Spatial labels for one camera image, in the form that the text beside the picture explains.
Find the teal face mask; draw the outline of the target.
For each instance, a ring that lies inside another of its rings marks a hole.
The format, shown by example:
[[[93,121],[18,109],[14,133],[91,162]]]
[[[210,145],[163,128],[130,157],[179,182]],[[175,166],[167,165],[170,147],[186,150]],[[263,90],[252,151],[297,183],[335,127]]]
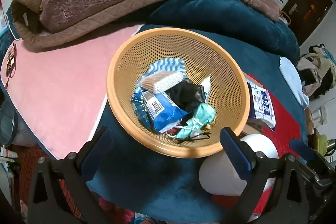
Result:
[[[210,126],[216,116],[217,111],[207,103],[201,103],[192,113],[188,114],[183,120],[165,132],[169,138],[184,140],[202,139],[205,134],[202,129]]]

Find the blue white striped towel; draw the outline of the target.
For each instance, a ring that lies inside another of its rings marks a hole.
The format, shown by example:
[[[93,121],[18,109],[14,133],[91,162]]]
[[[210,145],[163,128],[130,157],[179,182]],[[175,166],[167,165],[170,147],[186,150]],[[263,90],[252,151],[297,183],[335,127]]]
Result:
[[[183,77],[186,78],[186,62],[184,59],[166,57],[164,59],[160,59],[150,64],[147,71],[139,78],[135,85],[134,92],[139,93],[143,92],[144,89],[140,87],[140,81],[147,76],[150,76],[159,71],[169,71],[169,72],[181,72]]]

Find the cotton swab packet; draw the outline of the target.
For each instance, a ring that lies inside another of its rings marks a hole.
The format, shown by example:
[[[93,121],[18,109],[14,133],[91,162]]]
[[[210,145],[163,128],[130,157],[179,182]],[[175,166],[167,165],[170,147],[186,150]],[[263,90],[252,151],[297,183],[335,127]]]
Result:
[[[159,71],[143,78],[139,85],[153,94],[159,94],[181,83],[183,79],[181,72]]]

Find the black soft cloth item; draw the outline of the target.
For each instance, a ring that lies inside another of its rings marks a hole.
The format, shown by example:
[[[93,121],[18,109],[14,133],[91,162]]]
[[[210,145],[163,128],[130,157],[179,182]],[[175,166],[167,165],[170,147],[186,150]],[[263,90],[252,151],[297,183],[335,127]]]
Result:
[[[167,90],[166,94],[180,109],[188,113],[206,100],[204,87],[186,80]]]

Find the brown cardboard box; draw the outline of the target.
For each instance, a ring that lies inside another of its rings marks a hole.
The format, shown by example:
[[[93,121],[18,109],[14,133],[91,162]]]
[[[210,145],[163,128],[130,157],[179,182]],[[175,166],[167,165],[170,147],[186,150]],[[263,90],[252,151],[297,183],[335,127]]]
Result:
[[[264,86],[259,83],[256,79],[254,79],[252,76],[246,74],[245,72],[243,72],[243,75],[245,76],[246,79],[250,80],[251,82],[253,82],[255,85],[263,88]],[[261,134],[263,133],[263,125],[260,122],[253,122],[253,121],[248,121],[242,132],[243,135],[251,135],[251,134]]]

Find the blue white tissue pack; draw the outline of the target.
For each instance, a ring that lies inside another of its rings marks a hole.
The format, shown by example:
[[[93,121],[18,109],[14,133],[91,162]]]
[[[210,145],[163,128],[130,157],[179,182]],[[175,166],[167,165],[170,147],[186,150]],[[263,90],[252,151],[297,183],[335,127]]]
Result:
[[[276,118],[269,92],[248,79],[246,82],[250,96],[248,121],[261,127],[267,126],[274,131]]]

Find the pink sheet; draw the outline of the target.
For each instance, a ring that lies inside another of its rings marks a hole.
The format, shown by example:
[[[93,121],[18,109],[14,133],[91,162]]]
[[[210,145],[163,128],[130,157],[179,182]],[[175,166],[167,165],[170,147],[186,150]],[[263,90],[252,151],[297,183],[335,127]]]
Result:
[[[29,50],[17,40],[11,77],[1,81],[13,105],[45,150],[56,159],[91,140],[104,111],[108,66],[118,48],[139,32],[134,23],[107,24],[49,51]]]

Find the blue snack packet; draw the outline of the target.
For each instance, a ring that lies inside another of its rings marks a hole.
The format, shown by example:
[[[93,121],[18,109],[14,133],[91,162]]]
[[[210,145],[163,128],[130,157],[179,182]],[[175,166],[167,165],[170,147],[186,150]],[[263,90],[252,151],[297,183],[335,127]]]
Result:
[[[165,92],[159,94],[149,91],[139,92],[131,97],[130,101],[135,115],[145,128],[161,134],[179,125],[183,118],[189,115]]]

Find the yellow green bowl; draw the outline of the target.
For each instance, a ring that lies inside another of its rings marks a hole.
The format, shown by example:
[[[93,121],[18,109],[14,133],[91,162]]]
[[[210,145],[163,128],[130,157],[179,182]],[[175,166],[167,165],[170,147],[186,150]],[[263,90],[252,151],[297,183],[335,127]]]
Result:
[[[321,156],[327,154],[328,139],[327,136],[322,134],[318,135],[316,139],[316,150]]]

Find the steel electric kettle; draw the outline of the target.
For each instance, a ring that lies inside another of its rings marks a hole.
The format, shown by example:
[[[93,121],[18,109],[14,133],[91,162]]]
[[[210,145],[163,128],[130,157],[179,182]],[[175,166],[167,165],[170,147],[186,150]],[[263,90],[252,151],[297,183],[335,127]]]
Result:
[[[329,139],[327,141],[327,153],[325,156],[331,156],[333,153],[335,153],[336,150],[336,139]]]

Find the orange plastic mesh basket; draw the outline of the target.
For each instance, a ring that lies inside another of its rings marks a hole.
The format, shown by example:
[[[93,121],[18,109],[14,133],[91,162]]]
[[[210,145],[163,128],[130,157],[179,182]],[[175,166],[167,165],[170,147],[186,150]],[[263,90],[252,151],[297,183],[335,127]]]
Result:
[[[180,28],[154,28],[124,42],[111,59],[106,91],[132,138],[176,158],[220,152],[221,129],[239,135],[249,116],[248,85],[234,58]]]

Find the light blue folded cloth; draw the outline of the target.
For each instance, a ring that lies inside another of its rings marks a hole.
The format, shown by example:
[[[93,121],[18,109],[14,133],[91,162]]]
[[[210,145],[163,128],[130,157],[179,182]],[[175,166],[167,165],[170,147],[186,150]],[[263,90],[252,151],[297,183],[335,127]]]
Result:
[[[309,106],[309,97],[303,93],[301,79],[295,66],[286,57],[280,57],[279,70],[297,102],[306,109]]]

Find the pile of clothes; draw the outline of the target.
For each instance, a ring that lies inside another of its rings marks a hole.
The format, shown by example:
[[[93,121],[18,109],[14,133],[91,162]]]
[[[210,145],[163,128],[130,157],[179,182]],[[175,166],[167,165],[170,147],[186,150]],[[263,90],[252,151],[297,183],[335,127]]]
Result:
[[[335,87],[335,58],[324,44],[309,47],[296,65],[303,93],[316,99]]]

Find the dark brown door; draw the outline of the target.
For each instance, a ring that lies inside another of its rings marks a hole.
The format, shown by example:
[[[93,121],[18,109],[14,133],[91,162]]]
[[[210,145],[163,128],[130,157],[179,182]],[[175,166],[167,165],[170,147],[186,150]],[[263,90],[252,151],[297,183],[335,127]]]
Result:
[[[290,18],[289,28],[295,34],[297,42],[302,45],[321,23],[332,0],[288,0],[282,11]]]

